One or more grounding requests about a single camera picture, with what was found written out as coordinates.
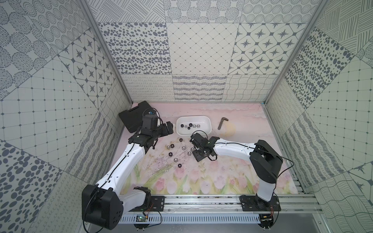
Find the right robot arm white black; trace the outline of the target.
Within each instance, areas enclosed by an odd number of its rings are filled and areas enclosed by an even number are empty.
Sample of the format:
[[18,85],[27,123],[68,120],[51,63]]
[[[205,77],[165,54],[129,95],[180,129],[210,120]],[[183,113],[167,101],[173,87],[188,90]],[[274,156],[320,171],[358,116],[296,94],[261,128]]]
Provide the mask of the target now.
[[194,146],[192,154],[197,162],[205,158],[217,159],[219,156],[230,156],[251,162],[259,178],[256,198],[264,203],[272,200],[285,158],[280,156],[266,141],[239,143],[216,136],[206,138],[199,133],[193,133],[190,136],[190,143]]

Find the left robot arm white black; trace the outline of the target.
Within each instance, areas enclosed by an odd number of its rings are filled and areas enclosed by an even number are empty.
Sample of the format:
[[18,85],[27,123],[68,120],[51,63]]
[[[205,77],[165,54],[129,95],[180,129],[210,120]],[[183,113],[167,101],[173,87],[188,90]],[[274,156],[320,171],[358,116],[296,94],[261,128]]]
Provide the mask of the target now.
[[124,213],[148,211],[152,207],[151,191],[137,186],[132,192],[121,195],[127,178],[149,148],[155,147],[159,138],[173,134],[173,124],[158,125],[154,115],[143,119],[142,126],[128,140],[128,145],[119,160],[95,185],[88,184],[82,191],[82,221],[114,229]]

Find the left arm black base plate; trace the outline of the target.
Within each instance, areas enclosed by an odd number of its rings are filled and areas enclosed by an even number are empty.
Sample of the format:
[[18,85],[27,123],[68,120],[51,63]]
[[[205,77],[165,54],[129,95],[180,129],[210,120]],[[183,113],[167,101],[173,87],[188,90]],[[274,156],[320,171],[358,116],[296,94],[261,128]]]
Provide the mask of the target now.
[[131,212],[163,212],[165,205],[165,196],[151,196],[148,203],[136,207]]

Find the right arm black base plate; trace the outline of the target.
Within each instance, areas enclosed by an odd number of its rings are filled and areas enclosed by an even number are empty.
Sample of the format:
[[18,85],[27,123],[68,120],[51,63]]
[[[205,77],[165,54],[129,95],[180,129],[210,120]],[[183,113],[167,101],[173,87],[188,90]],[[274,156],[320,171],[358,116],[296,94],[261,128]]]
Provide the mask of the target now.
[[244,212],[281,211],[279,198],[273,195],[269,202],[260,199],[257,195],[241,195],[239,197]]

